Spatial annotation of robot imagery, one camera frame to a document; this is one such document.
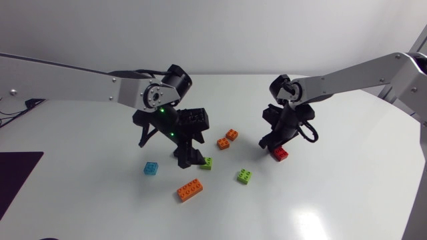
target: white wall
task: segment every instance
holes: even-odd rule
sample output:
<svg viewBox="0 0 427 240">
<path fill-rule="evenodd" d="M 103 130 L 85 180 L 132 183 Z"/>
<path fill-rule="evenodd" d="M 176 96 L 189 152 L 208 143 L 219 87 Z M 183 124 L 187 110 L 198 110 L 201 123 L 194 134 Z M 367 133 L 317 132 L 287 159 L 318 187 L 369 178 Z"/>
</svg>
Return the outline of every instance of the white wall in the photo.
<svg viewBox="0 0 427 240">
<path fill-rule="evenodd" d="M 326 73 L 407 51 L 425 0 L 3 0 L 0 52 L 100 71 Z"/>
</svg>

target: green lego brick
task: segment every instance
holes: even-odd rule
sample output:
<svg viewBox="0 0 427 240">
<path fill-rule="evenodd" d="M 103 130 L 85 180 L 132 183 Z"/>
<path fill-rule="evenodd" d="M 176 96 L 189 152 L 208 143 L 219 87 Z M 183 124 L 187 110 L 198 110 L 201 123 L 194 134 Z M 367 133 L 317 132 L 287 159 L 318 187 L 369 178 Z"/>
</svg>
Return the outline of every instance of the green lego brick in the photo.
<svg viewBox="0 0 427 240">
<path fill-rule="evenodd" d="M 210 170 L 212 168 L 212 158 L 211 157 L 205 157 L 205 161 L 206 161 L 206 164 L 200 165 L 200 168 Z"/>
<path fill-rule="evenodd" d="M 238 175 L 238 181 L 248 184 L 249 180 L 251 179 L 252 173 L 249 171 L 246 171 L 245 169 L 242 169 Z"/>
</svg>

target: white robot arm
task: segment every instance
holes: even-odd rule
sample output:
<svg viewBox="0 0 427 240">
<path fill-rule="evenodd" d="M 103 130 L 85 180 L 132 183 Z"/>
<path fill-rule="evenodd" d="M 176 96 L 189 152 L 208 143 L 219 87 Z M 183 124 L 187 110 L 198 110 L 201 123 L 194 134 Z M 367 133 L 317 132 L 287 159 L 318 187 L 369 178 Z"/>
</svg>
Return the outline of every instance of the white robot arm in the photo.
<svg viewBox="0 0 427 240">
<path fill-rule="evenodd" d="M 393 53 L 327 75 L 290 81 L 279 76 L 270 92 L 283 109 L 273 105 L 264 110 L 263 118 L 272 125 L 272 132 L 260 141 L 262 148 L 273 151 L 301 134 L 310 142 L 318 139 L 308 121 L 314 111 L 308 105 L 323 101 L 335 93 L 390 84 L 398 99 L 420 116 L 420 144 L 427 157 L 427 56 L 421 53 Z M 313 133 L 309 138 L 305 125 Z M 427 239 L 427 168 L 424 167 L 418 193 L 403 239 Z"/>
<path fill-rule="evenodd" d="M 192 139 L 203 143 L 209 129 L 205 109 L 175 110 L 192 85 L 189 75 L 172 65 L 166 72 L 151 70 L 103 73 L 58 63 L 0 53 L 0 96 L 20 98 L 109 101 L 137 109 L 133 122 L 142 127 L 143 147 L 158 131 L 176 143 L 178 165 L 203 165 Z M 162 80 L 154 75 L 164 75 Z M 149 126 L 154 130 L 148 132 Z"/>
</svg>

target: white tabletop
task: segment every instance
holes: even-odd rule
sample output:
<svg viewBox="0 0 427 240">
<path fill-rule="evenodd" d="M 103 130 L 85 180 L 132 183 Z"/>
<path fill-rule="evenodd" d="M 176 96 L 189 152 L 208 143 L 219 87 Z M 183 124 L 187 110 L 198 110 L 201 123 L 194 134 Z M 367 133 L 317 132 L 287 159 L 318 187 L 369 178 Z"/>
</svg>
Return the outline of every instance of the white tabletop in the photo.
<svg viewBox="0 0 427 240">
<path fill-rule="evenodd" d="M 0 239 L 400 239 L 421 178 L 419 124 L 363 91 L 312 104 L 320 138 L 298 136 L 275 161 L 272 75 L 194 75 L 178 107 L 205 107 L 210 129 L 195 143 L 211 171 L 180 169 L 158 133 L 140 149 L 134 109 L 48 101 L 0 130 L 0 151 L 44 151 L 0 222 Z M 216 140 L 239 132 L 230 148 Z M 143 174 L 147 161 L 156 176 Z M 248 185 L 236 181 L 252 171 Z M 180 203 L 198 178 L 203 191 Z"/>
</svg>

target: red lego brick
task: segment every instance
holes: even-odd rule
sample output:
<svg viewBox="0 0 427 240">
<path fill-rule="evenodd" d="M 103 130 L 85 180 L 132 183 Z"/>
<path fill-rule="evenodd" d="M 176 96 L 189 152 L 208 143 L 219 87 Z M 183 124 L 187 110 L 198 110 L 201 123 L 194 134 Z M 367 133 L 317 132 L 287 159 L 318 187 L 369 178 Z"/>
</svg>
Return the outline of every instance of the red lego brick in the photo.
<svg viewBox="0 0 427 240">
<path fill-rule="evenodd" d="M 289 154 L 282 147 L 278 147 L 274 149 L 273 155 L 278 161 L 283 161 Z"/>
</svg>

